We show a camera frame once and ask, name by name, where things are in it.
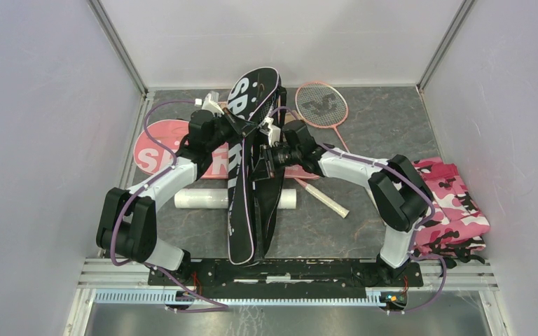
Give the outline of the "white shuttlecock tube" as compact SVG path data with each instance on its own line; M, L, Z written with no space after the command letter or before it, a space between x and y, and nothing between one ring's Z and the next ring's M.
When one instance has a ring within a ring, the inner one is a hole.
M277 208L292 210L296 208L296 204L296 190L284 189ZM227 209L228 190L217 188L181 189L174 196L174 206L177 209Z

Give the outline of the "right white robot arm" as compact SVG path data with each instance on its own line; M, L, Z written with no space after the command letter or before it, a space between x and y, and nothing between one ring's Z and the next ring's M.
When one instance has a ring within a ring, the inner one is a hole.
M369 158L317 143L302 120L278 127L266 119L259 129L268 144L261 146L253 181L272 178L279 170L298 165L307 173L368 189L385 224L385 240L376 258L377 278L386 286L402 280L415 230L435 213L433 194L411 161L403 155L388 160Z

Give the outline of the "white frame badminton racket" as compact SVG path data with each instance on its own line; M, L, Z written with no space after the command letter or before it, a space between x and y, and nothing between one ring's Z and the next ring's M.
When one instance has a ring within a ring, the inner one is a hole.
M269 95L260 105L259 110L255 114L255 121L262 122L270 112L278 106L278 101L280 98L279 91L273 92Z

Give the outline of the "black SPORT racket bag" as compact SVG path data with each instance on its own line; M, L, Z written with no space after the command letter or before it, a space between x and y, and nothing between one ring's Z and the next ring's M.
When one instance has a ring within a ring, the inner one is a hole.
M228 93L227 108L239 118L255 121L263 101L281 86L279 72L262 66L242 75ZM256 253L254 183L249 180L259 127L248 137L228 142L228 259L243 266Z

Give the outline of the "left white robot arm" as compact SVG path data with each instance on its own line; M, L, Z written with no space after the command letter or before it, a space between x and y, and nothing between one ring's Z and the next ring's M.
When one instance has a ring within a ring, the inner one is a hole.
M212 153L230 141L243 141L258 123L229 111L219 115L195 111L172 161L145 181L129 189L112 188L104 198L97 229L98 247L110 253L116 266L129 262L165 269L175 285L186 284L192 267L184 261L186 251L161 240L157 212L181 189L199 180L212 163Z

